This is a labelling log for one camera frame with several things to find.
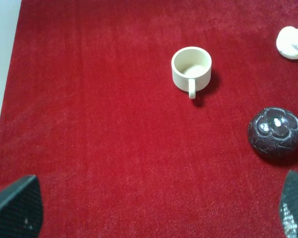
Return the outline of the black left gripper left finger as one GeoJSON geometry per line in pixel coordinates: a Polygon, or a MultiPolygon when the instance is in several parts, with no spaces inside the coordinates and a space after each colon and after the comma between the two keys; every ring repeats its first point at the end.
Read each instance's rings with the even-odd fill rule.
{"type": "Polygon", "coordinates": [[[43,225],[38,177],[26,175],[0,191],[0,238],[37,238],[43,225]]]}

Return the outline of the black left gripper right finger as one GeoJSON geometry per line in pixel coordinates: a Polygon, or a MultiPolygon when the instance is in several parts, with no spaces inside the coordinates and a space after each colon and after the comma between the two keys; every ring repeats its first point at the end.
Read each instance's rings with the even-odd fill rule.
{"type": "Polygon", "coordinates": [[[287,238],[298,238],[298,172],[289,171],[280,199],[280,220],[287,238]]]}

